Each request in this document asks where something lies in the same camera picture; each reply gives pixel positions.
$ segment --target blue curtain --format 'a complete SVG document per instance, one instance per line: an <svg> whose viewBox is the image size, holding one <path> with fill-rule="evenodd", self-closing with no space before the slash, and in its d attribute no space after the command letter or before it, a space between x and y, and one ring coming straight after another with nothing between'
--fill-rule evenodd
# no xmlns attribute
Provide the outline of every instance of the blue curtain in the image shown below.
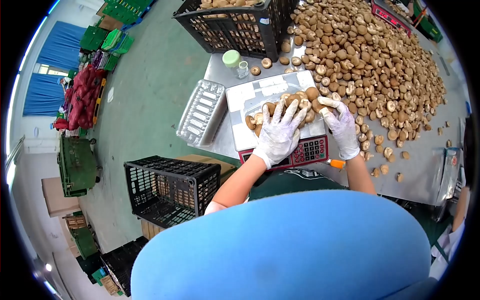
<svg viewBox="0 0 480 300"><path fill-rule="evenodd" d="M24 116L57 115L63 105L63 89L58 84L60 75L45 75L33 73L25 97Z"/></svg>
<svg viewBox="0 0 480 300"><path fill-rule="evenodd" d="M78 70L80 39L85 28L57 21L43 44L37 62L63 70Z"/></svg>

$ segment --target glass jar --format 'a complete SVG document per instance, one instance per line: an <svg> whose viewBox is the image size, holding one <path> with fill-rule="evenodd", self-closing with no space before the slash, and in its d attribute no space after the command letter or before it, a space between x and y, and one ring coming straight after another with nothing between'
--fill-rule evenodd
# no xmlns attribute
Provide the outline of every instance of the glass jar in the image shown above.
<svg viewBox="0 0 480 300"><path fill-rule="evenodd" d="M248 76L248 63L241 60L241 55L236 50L229 50L223 54L223 63L231 70L233 76L243 79Z"/></svg>

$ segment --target stainless steel table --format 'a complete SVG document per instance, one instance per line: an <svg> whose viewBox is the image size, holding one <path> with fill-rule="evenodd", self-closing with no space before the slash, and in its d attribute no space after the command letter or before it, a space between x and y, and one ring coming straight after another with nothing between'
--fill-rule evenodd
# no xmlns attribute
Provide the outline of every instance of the stainless steel table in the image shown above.
<svg viewBox="0 0 480 300"><path fill-rule="evenodd" d="M374 154L374 157L366 162L366 164L369 169L378 168L381 164L387 164L389 166L390 171L387 175L380 175L378 178L372 177L377 193L419 203L435 204L438 188L432 186L432 181L435 170L438 168L438 154L441 152L441 149L445 147L448 139L452 141L453 146L460 146L460 136L463 135L463 133L460 132L459 120L460 118L466 117L466 99L464 92L460 90L461 85L459 84L458 77L448 65L447 68L450 75L446 74L444 65L440 61L440 56L436 52L436 48L427 38L420 34L418 30L412 29L412 33L416 33L419 36L420 45L426 51L430 49L433 51L433 59L438 65L440 76L447 89L445 99L448 101L448 104L446 106L440 105L438 107L437 115L433 117L430 122L430 125L432 126L431 131L422 131L420 133L420 138L417 141L406 141L403 148L397 148L394 142L389 141L386 138L387 130L380 125L378 120L371 121L369 118L365 118L365 122L369 125L370 129L373 130L374 134L381 134L385 137L383 146L391 147L396 156L396 161L394 163L388 163L383 157L383 154L375 152L374 143L372 141L369 150ZM292 56L300 57L304 54L305 46L295 46L292 42L291 45L292 51L290 53L284 53L285 56L291 58ZM248 62L249 67L261 67L260 59L243 59ZM261 67L262 73L258 76L250 74L247 78L239 80L234 78L230 73L230 70L228 70L223 64L222 54L213 54L208 63L204 79L218 82L225 87L231 87L255 79L281 74L288 67L293 68L292 65L286 66L280 64L280 62L276 62L270 69L264 69ZM304 70L303 66L299 66L299 70ZM443 127L445 121L449 121L451 126L449 128L443 128L443 135L439 136L437 128ZM339 159L338 147L330 134L328 134L328 144L330 158ZM227 114L217 131L213 144L209 147L200 148L232 158L239 158L238 153L234 148L230 119ZM410 153L410 160L404 160L401 158L400 153L402 151L408 151ZM347 174L343 170L339 171L338 169L330 167L324 163L305 165L303 168L316 170L336 182L348 186ZM402 183L396 181L397 173L404 174L404 181Z"/></svg>

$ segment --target digital scale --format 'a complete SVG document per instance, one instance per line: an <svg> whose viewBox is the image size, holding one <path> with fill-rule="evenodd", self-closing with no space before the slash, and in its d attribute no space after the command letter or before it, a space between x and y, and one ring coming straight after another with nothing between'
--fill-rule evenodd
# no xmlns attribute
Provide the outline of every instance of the digital scale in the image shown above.
<svg viewBox="0 0 480 300"><path fill-rule="evenodd" d="M245 117L261 112L266 102L275 103L284 93L294 94L315 86L309 70L280 74L227 88L227 103L235 150L243 164L258 145L258 137L247 127ZM300 141L292 154L270 170L307 165L328 159L328 139L323 116L300 129Z"/></svg>
<svg viewBox="0 0 480 300"><path fill-rule="evenodd" d="M389 11L386 7L387 5L382 0L372 0L372 14L380 17L397 29L402 28L407 33L407 36L410 37L410 34L412 33L410 28L405 22L400 21L401 17L396 13Z"/></svg>
<svg viewBox="0 0 480 300"><path fill-rule="evenodd" d="M243 164L252 155L253 149L240 151L240 162ZM328 140L326 135L301 139L297 148L284 160L273 165L270 170L297 167L328 159Z"/></svg>

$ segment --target white glove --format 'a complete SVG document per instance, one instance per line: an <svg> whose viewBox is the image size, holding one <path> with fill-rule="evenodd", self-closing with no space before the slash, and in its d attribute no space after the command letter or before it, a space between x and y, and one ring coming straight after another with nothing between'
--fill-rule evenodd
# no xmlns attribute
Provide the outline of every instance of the white glove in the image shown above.
<svg viewBox="0 0 480 300"><path fill-rule="evenodd" d="M295 150L299 143L300 131L297 127L307 115L307 109L302 109L293 118L298 104L298 100L294 100L282 117L285 100L281 99L275 108L272 121L270 121L268 106L263 105L262 107L264 114L262 131L260 131L260 136L258 137L258 146L253 150L252 154L263 159L267 169L281 162Z"/></svg>
<svg viewBox="0 0 480 300"><path fill-rule="evenodd" d="M348 107L341 101L335 101L327 97L318 97L320 104L336 108L340 115L338 118L328 110L322 108L320 113L323 115L325 123L332 131L340 152L338 156L341 159L352 159L358 155L360 148L357 143L357 135L355 134L355 121Z"/></svg>

